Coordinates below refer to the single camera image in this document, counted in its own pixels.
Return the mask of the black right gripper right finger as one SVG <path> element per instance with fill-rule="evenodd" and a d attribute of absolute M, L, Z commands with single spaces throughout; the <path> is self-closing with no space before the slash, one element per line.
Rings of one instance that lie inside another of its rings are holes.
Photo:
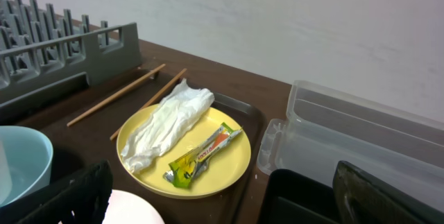
<path fill-rule="evenodd" d="M 346 161 L 337 164 L 333 191 L 343 223 L 443 224 L 442 212 Z"/>

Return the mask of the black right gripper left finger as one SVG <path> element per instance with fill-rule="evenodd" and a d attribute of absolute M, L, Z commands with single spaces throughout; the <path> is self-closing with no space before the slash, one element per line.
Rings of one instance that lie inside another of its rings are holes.
<path fill-rule="evenodd" d="M 102 223 L 113 174 L 103 160 L 1 208 L 1 224 Z"/>

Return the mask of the pink white bowl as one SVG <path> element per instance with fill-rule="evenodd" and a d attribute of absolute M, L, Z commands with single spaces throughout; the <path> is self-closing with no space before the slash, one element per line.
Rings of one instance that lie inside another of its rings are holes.
<path fill-rule="evenodd" d="M 113 189 L 102 224 L 164 224 L 164 221 L 143 198 Z"/>

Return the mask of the white napkin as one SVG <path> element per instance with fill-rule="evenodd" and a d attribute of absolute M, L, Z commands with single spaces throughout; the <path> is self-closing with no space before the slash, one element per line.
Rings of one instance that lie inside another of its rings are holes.
<path fill-rule="evenodd" d="M 180 82 L 129 135 L 121 151 L 124 167 L 131 173 L 148 168 L 193 128 L 213 102 L 214 94 L 209 89 L 192 89 L 186 80 Z"/>

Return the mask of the green yellow snack wrapper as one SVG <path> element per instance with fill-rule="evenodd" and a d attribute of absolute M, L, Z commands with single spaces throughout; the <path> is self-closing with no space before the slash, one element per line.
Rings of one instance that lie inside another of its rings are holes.
<path fill-rule="evenodd" d="M 162 177 L 174 187 L 188 189 L 192 182 L 207 170 L 211 158 L 228 146 L 242 131 L 233 130 L 226 123 L 222 123 L 203 143 L 170 162 L 170 170 Z"/>

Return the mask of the wooden chopstick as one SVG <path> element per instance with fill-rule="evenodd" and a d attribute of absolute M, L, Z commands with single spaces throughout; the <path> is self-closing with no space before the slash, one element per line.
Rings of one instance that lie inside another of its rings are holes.
<path fill-rule="evenodd" d="M 117 100 L 118 98 L 121 98 L 131 90 L 135 89 L 136 87 L 140 86 L 142 83 L 150 79 L 152 76 L 157 74 L 161 69 L 163 69 L 166 65 L 161 64 L 160 66 L 154 68 L 153 70 L 149 71 L 147 74 L 143 75 L 142 77 L 138 78 L 137 80 L 131 82 L 130 84 L 126 85 L 119 91 L 115 92 L 111 96 L 107 97 L 100 103 L 96 104 L 94 107 L 91 107 L 81 115 L 77 116 L 75 119 L 71 120 L 67 123 L 67 127 L 70 127 L 74 125 L 75 123 L 78 123 L 79 121 L 83 120 L 84 118 L 88 117 L 89 115 L 95 113 L 96 111 L 100 110 L 101 108 L 105 107 L 106 105 L 110 104 L 111 102 Z"/>
<path fill-rule="evenodd" d="M 156 74 L 155 79 L 149 79 L 141 87 L 124 96 L 118 101 L 115 111 L 112 115 L 117 118 L 115 124 L 112 126 L 110 134 L 107 135 L 107 140 L 114 141 L 124 123 L 135 113 L 144 108 L 159 103 L 172 89 L 183 79 L 187 69 L 176 70 L 175 73 L 168 73 L 160 71 Z"/>

